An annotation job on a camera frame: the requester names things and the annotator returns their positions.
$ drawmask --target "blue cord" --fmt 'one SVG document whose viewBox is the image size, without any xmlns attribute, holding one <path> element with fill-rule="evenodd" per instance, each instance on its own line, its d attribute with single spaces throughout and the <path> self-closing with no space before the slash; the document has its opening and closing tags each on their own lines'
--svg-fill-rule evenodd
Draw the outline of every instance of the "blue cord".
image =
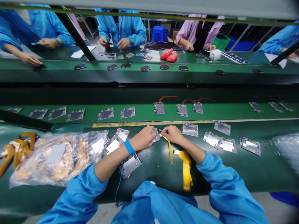
<svg viewBox="0 0 299 224">
<path fill-rule="evenodd" d="M 122 177 L 122 171 L 123 171 L 123 170 L 124 170 L 124 166 L 122 166 L 122 169 L 121 169 L 121 177 Z M 116 190 L 116 193 L 115 193 L 115 206 L 116 206 L 117 208 L 120 207 L 120 206 L 122 206 L 122 204 L 123 204 L 123 202 L 116 202 L 116 196 L 117 196 L 117 192 L 118 192 L 118 189 L 119 189 L 120 184 L 121 184 L 121 178 L 119 179 L 119 184 L 118 184 L 118 187 L 117 187 L 117 190 Z"/>
</svg>

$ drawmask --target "blue wristband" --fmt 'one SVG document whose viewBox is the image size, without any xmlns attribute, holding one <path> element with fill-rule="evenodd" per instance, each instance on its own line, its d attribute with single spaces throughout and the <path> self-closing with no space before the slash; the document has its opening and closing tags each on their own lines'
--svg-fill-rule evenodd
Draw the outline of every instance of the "blue wristband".
<svg viewBox="0 0 299 224">
<path fill-rule="evenodd" d="M 54 40 L 56 40 L 57 41 L 57 43 L 58 43 L 58 46 L 60 45 L 60 42 L 59 42 L 59 40 L 57 40 L 57 38 L 54 38 Z"/>
<path fill-rule="evenodd" d="M 133 155 L 135 153 L 135 151 L 129 141 L 125 141 L 125 147 L 127 148 L 130 155 Z"/>
</svg>

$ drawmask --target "floor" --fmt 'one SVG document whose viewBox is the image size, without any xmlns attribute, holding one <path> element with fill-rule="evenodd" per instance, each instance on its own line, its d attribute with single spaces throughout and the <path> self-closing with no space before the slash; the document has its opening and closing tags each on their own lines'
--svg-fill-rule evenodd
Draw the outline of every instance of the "floor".
<svg viewBox="0 0 299 224">
<path fill-rule="evenodd" d="M 299 224 L 299 208 L 273 199 L 268 192 L 252 193 L 252 195 L 264 208 L 270 224 Z M 198 208 L 219 217 L 219 213 L 210 205 L 209 196 L 195 198 Z M 116 208 L 114 203 L 99 205 L 98 211 L 87 224 L 109 224 L 120 209 Z M 36 224 L 41 217 L 42 215 L 29 217 L 23 224 Z"/>
</svg>

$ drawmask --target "red sponge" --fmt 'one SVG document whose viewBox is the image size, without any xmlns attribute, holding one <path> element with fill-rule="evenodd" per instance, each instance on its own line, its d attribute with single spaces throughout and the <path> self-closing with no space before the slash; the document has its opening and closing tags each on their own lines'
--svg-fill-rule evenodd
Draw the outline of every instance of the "red sponge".
<svg viewBox="0 0 299 224">
<path fill-rule="evenodd" d="M 166 58 L 166 61 L 169 61 L 169 62 L 174 62 L 178 57 L 178 54 L 176 53 L 172 53 L 171 55 L 169 55 L 167 58 Z"/>
<path fill-rule="evenodd" d="M 167 58 L 167 56 L 169 56 L 171 53 L 173 52 L 173 49 L 170 49 L 168 51 L 166 51 L 164 54 L 161 55 L 161 59 L 165 59 Z"/>
</svg>

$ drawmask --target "blue lab coat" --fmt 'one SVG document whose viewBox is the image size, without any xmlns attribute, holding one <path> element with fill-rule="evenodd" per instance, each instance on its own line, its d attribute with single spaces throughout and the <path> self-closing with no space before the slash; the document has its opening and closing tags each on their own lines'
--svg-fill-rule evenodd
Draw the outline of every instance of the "blue lab coat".
<svg viewBox="0 0 299 224">
<path fill-rule="evenodd" d="M 108 9 L 95 8 L 96 12 L 109 12 Z M 139 13 L 137 10 L 119 9 L 122 13 Z M 144 45 L 146 42 L 145 27 L 140 17 L 119 16 L 119 30 L 112 16 L 97 15 L 99 23 L 98 30 L 100 38 L 105 36 L 110 42 L 112 37 L 113 46 L 118 47 L 118 42 L 122 38 L 130 40 L 130 47 Z"/>
<path fill-rule="evenodd" d="M 211 206 L 219 219 L 197 208 L 194 197 L 186 197 L 144 181 L 123 204 L 112 223 L 268 223 L 263 208 L 247 190 L 244 181 L 231 167 L 225 167 L 220 157 L 208 152 L 197 168 L 211 184 Z M 96 213 L 95 197 L 106 188 L 94 173 L 94 165 L 71 179 L 66 190 L 43 218 L 41 223 L 85 223 Z"/>
<path fill-rule="evenodd" d="M 26 4 L 26 6 L 43 6 Z M 64 45 L 73 45 L 75 40 L 54 12 L 28 10 L 31 25 L 14 10 L 0 10 L 0 48 L 8 52 L 5 44 L 11 44 L 23 51 L 21 44 L 37 43 L 42 38 L 60 38 Z"/>
<path fill-rule="evenodd" d="M 281 53 L 284 48 L 289 48 L 299 41 L 299 26 L 287 26 L 269 38 L 257 52 Z"/>
</svg>

